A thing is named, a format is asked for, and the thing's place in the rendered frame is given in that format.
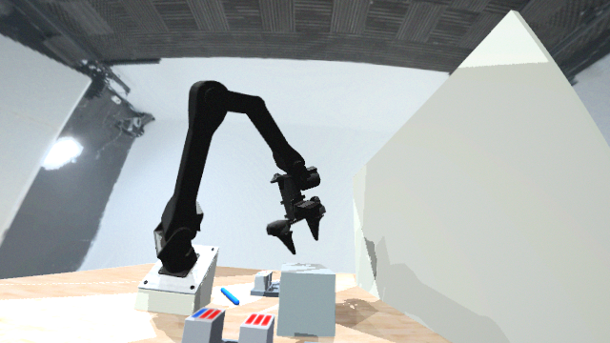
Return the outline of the blue rod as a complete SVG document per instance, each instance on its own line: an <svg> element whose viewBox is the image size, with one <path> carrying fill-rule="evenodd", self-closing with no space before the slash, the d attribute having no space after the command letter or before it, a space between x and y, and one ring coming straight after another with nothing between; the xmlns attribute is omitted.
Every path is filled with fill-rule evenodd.
<svg viewBox="0 0 610 343"><path fill-rule="evenodd" d="M236 306L239 305L240 301L237 298L235 298L231 293L229 293L225 288L222 287L220 290L224 295L226 295L228 298L230 298Z"/></svg>

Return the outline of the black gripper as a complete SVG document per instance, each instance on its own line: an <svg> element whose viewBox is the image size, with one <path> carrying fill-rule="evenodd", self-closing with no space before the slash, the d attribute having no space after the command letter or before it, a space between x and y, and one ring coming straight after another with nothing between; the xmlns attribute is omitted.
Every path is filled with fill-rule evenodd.
<svg viewBox="0 0 610 343"><path fill-rule="evenodd" d="M298 202L304 198L306 198L305 194L302 195L301 192L282 197L282 201L280 201L280 204L284 205L285 212L286 212L286 214L284 215L284 218L287 220L276 220L275 222L268 223L266 226L268 235L276 236L285 245L285 247L289 250L289 252L291 252L292 254L295 254L295 246L294 246L294 242L292 239L293 231L290 231L290 228L293 224L295 224L303 219L306 219L306 218L297 217L297 219L292 219L291 213L290 213L290 204L291 204L292 200L294 200L295 202ZM306 222L311 230L311 233L312 233L315 241L318 240L319 222L320 222L321 218L324 216L323 213L325 213L325 212L326 212L325 207L322 205L322 207L319 209L319 215L316 216L315 219L313 219L313 220L306 219Z"/></svg>

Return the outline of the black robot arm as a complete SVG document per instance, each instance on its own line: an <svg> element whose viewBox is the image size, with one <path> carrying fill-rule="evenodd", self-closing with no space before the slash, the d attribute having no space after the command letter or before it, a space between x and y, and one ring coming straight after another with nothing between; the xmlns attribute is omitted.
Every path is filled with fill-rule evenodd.
<svg viewBox="0 0 610 343"><path fill-rule="evenodd" d="M281 197L317 187L317 168L305 167L304 158L289 145L266 103L259 96L229 91L214 80L191 85L188 104L189 128L180 160L173 196L153 231L156 255L161 260L159 274L186 277L198 260L192 240L201 232L203 212L196 201L213 135L227 112L246 113L273 153L276 165L286 174L274 174L270 183L278 183ZM292 219L313 220L322 207L318 196L291 201ZM185 276L184 276L185 275Z"/></svg>

